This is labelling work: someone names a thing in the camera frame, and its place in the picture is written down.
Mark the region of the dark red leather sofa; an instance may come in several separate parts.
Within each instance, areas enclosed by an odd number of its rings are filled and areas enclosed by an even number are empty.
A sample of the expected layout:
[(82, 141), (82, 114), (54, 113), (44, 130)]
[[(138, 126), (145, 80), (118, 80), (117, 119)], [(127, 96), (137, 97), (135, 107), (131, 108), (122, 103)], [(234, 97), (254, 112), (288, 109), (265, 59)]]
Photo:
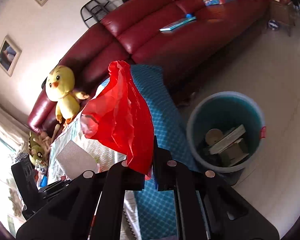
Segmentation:
[[(206, 6), (203, 0), (129, 0), (93, 25), (59, 64), (71, 68), (76, 87), (92, 95), (113, 61), (160, 66), (174, 103), (181, 104), (211, 78), (207, 60), (234, 48), (264, 19), (268, 0), (234, 0)], [(160, 32), (187, 14), (196, 20)]]

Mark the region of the teal book on sofa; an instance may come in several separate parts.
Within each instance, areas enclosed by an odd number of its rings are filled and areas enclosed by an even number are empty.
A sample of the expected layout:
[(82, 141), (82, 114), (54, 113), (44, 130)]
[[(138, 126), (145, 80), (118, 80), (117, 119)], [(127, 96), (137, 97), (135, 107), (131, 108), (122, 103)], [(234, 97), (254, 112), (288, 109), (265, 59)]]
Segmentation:
[(182, 18), (178, 21), (175, 21), (163, 28), (160, 28), (159, 31), (160, 32), (166, 32), (166, 31), (172, 31), (174, 29), (177, 29), (187, 23), (190, 23), (192, 21), (196, 20), (196, 16), (192, 16), (191, 14), (187, 14), (185, 18)]

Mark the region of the long white medicine box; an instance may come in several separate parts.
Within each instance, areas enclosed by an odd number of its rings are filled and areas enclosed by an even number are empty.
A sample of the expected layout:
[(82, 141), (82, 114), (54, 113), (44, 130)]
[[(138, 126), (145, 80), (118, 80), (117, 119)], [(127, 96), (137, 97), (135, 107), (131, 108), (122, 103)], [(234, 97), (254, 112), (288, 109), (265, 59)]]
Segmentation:
[(246, 132), (243, 125), (238, 126), (236, 129), (233, 129), (226, 136), (222, 137), (221, 140), (216, 142), (209, 148), (210, 154), (219, 154), (235, 141), (237, 141), (244, 133)]

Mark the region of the red plastic bag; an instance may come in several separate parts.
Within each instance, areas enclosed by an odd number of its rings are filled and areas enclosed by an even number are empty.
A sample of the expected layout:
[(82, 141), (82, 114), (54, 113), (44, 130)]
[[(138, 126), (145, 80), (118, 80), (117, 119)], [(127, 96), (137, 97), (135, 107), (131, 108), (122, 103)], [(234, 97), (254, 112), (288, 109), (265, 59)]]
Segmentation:
[(129, 168), (149, 175), (154, 150), (149, 107), (133, 82), (128, 63), (111, 62), (108, 70), (108, 84), (82, 111), (81, 130), (86, 138), (126, 155)]

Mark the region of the green white food box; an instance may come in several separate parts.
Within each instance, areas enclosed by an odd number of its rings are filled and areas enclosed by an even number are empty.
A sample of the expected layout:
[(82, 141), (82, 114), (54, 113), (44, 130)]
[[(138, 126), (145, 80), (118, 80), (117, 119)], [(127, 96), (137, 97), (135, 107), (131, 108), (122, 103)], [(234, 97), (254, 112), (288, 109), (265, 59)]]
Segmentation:
[(220, 154), (223, 166), (232, 167), (246, 158), (249, 153), (243, 138), (237, 139)]

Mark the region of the patterned quilted table cloth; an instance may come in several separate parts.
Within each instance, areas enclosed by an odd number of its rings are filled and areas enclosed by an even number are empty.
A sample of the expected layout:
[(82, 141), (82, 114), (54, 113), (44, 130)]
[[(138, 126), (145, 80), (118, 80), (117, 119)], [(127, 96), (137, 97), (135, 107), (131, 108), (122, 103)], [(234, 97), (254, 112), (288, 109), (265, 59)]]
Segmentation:
[[(195, 170), (194, 159), (186, 139), (185, 125), (164, 85), (162, 68), (135, 64), (131, 66), (131, 74), (134, 84), (149, 107), (158, 146), (170, 151), (173, 159)], [(80, 117), (76, 116), (51, 145), (48, 184), (60, 180), (65, 174), (56, 157), (70, 141), (75, 142), (96, 159), (102, 171), (108, 170), (125, 157), (96, 140), (85, 138), (81, 131)], [(121, 239), (161, 239), (176, 235), (172, 191), (157, 191), (153, 178), (145, 181), (145, 188), (142, 191), (126, 191)]]

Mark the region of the teal round trash bin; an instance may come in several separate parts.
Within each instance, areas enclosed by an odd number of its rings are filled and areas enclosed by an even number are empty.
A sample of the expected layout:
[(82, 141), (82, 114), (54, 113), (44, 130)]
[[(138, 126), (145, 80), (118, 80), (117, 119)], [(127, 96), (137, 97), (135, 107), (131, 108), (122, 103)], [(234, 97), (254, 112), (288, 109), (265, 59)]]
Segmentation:
[[(217, 128), (226, 132), (239, 125), (245, 127), (244, 142), (249, 155), (233, 167), (214, 165), (198, 151), (206, 133)], [(219, 173), (237, 172), (246, 168), (256, 157), (266, 135), (264, 114), (257, 103), (239, 92), (219, 92), (205, 98), (191, 113), (187, 128), (187, 139), (196, 162), (208, 170)]]

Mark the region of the yellow chick plush toy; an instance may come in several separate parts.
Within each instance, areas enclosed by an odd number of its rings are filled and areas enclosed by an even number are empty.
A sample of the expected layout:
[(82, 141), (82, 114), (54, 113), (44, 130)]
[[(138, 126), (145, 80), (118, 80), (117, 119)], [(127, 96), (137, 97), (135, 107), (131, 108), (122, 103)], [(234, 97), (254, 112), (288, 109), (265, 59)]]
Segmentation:
[(64, 127), (68, 126), (81, 111), (80, 100), (90, 97), (83, 91), (75, 91), (74, 72), (67, 66), (58, 65), (46, 78), (45, 91), (50, 101), (57, 102), (55, 116)]

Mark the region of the brown plush toy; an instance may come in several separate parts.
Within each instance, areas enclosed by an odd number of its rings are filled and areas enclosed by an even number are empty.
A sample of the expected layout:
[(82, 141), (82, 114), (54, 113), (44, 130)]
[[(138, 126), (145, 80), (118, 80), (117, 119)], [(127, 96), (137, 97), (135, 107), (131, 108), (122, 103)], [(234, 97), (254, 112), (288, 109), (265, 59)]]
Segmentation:
[(35, 166), (36, 163), (47, 164), (51, 144), (54, 142), (60, 127), (60, 124), (55, 126), (52, 137), (50, 137), (45, 131), (42, 131), (40, 134), (33, 132), (29, 133), (29, 159), (32, 165)]

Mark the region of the white paper towel sheet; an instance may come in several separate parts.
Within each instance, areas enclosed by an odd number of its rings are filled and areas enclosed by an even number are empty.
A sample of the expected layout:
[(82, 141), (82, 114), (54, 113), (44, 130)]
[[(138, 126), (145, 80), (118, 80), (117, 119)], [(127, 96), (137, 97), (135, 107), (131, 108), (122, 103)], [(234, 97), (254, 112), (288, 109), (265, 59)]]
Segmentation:
[(72, 140), (56, 155), (56, 160), (65, 175), (71, 180), (87, 170), (95, 173), (100, 171), (100, 166), (96, 160)]

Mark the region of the pink paper cup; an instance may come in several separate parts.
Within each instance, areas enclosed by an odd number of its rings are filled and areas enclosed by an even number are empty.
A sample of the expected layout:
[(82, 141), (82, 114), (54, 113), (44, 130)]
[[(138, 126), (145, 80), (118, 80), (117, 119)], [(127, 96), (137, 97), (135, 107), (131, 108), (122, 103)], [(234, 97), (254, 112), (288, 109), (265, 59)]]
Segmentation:
[(219, 129), (213, 128), (205, 135), (205, 141), (209, 146), (214, 145), (224, 137), (223, 132)]

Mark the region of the framed picture lower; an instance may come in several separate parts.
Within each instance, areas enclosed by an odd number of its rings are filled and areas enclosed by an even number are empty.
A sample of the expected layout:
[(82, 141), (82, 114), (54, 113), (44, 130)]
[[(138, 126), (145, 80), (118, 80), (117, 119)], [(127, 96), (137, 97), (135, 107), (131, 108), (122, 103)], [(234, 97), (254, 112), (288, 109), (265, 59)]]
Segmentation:
[(11, 77), (22, 50), (6, 35), (0, 47), (0, 67)]

